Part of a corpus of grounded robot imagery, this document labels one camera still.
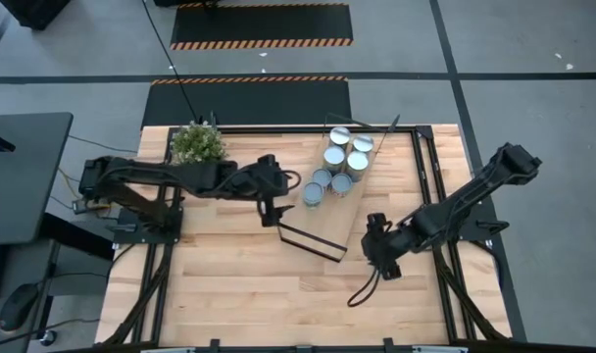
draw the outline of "hazard stripe tape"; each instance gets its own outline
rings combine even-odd
[[[195,83],[231,83],[231,82],[288,82],[288,81],[331,81],[348,80],[346,76],[261,76],[261,77],[207,77],[207,78],[181,78],[155,79],[155,84],[195,84]]]
[[[349,46],[353,42],[354,40],[350,38],[228,40],[172,43],[170,48],[172,50],[305,48]]]
[[[219,8],[236,8],[236,7],[297,7],[297,6],[348,6],[348,4],[344,3],[310,3],[310,4],[256,4],[256,5],[248,5],[248,4],[228,4],[228,5],[217,5]],[[202,3],[192,3],[192,4],[182,4],[179,5],[179,9],[187,9],[187,8],[199,8],[203,7]]]

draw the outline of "can lid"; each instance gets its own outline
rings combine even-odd
[[[332,165],[344,162],[344,150],[339,146],[330,146],[324,151],[324,159]]]
[[[353,180],[348,175],[340,173],[333,177],[331,185],[335,191],[346,192],[353,187]]]
[[[352,152],[348,155],[348,167],[355,171],[362,171],[368,167],[368,156],[364,152]]]
[[[358,135],[353,140],[353,146],[361,152],[370,152],[374,148],[374,141],[368,135]]]
[[[350,130],[343,126],[334,127],[330,131],[330,140],[335,144],[344,144],[350,141]]]
[[[309,182],[305,185],[305,192],[302,197],[309,202],[318,202],[324,196],[324,189],[317,182]]]
[[[322,186],[328,186],[331,179],[332,175],[325,169],[318,169],[312,175],[312,180]]]

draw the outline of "computer mouse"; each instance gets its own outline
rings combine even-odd
[[[20,328],[38,295],[38,284],[26,283],[17,287],[0,311],[0,328],[6,332]]]

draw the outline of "table leg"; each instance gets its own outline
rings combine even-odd
[[[39,236],[54,239],[62,245],[108,261],[113,260],[115,253],[112,241],[48,213],[43,215]]]

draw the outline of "black floor mat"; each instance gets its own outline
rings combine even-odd
[[[173,50],[324,47],[352,44],[346,4],[220,5],[178,8]]]
[[[344,76],[247,76],[183,78],[195,113],[215,112],[221,125],[323,124],[327,113],[351,118]],[[152,82],[144,126],[193,121],[176,79]]]

